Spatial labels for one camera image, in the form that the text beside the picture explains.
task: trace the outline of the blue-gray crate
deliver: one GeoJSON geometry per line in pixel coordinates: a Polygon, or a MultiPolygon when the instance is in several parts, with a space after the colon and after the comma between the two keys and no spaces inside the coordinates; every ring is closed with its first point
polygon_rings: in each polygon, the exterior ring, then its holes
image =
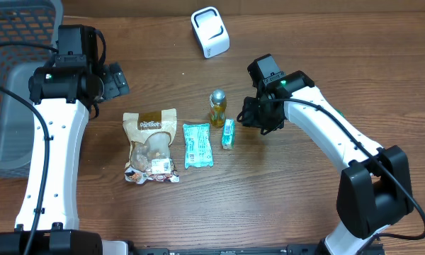
{"type": "MultiPolygon", "coordinates": [[[[26,41],[55,47],[62,23],[60,0],[0,1],[0,43],[26,41]]],[[[0,85],[29,101],[28,79],[50,52],[0,47],[0,85]]],[[[27,177],[33,149],[33,114],[0,92],[0,177],[27,177]]]]}

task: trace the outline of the wooden table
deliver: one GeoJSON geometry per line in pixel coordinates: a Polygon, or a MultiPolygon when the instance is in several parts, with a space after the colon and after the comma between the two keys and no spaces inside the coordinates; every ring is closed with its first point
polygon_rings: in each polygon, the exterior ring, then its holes
{"type": "MultiPolygon", "coordinates": [[[[339,175],[299,128],[261,136],[237,126],[233,150],[211,130],[213,168],[183,168],[185,122],[208,121],[208,96],[227,93],[235,118],[254,96],[247,66],[271,53],[287,73],[302,70],[361,132],[409,157],[415,198],[425,210],[425,13],[224,17],[231,48],[205,60],[190,18],[67,19],[102,30],[107,61],[119,62],[131,94],[102,103],[85,131],[77,207],[81,230],[137,246],[171,249],[317,243],[339,222],[339,175]],[[178,184],[124,181],[129,144],[124,112],[176,108],[171,151],[178,184]]],[[[25,179],[0,179],[0,232],[11,231],[25,179]]],[[[391,232],[418,234],[417,213],[391,232]]],[[[382,240],[389,254],[425,254],[425,240],[382,240]]]]}

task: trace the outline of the silver cap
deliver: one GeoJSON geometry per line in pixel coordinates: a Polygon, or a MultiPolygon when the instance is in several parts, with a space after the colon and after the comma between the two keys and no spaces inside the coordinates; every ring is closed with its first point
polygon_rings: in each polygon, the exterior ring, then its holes
{"type": "Polygon", "coordinates": [[[222,89],[216,89],[211,94],[212,103],[222,103],[225,100],[225,92],[222,89]]]}

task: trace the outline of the barcode label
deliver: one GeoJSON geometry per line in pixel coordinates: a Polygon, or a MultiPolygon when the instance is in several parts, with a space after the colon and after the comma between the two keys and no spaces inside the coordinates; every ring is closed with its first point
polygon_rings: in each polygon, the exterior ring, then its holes
{"type": "Polygon", "coordinates": [[[230,135],[232,132],[232,126],[231,125],[226,125],[225,126],[225,130],[224,130],[224,135],[230,135]]]}
{"type": "Polygon", "coordinates": [[[193,164],[196,161],[196,156],[194,155],[194,153],[189,154],[189,163],[193,164]]]}
{"type": "Polygon", "coordinates": [[[151,172],[153,174],[170,174],[170,159],[151,160],[151,172]]]}

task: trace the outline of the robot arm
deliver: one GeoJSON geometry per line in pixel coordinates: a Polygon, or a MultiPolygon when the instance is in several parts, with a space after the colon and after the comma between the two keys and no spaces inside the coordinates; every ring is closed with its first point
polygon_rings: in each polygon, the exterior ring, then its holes
{"type": "Polygon", "coordinates": [[[349,135],[412,194],[407,157],[399,147],[384,149],[363,135],[327,103],[313,80],[301,71],[285,75],[271,55],[256,59],[247,70],[257,88],[256,98],[244,99],[237,121],[261,128],[261,134],[266,135],[283,128],[284,120],[288,119],[312,138],[341,175],[336,204],[341,222],[319,243],[318,254],[354,255],[374,234],[413,211],[406,195],[381,174],[381,169],[349,135]],[[381,178],[372,183],[371,175],[381,178]]]}

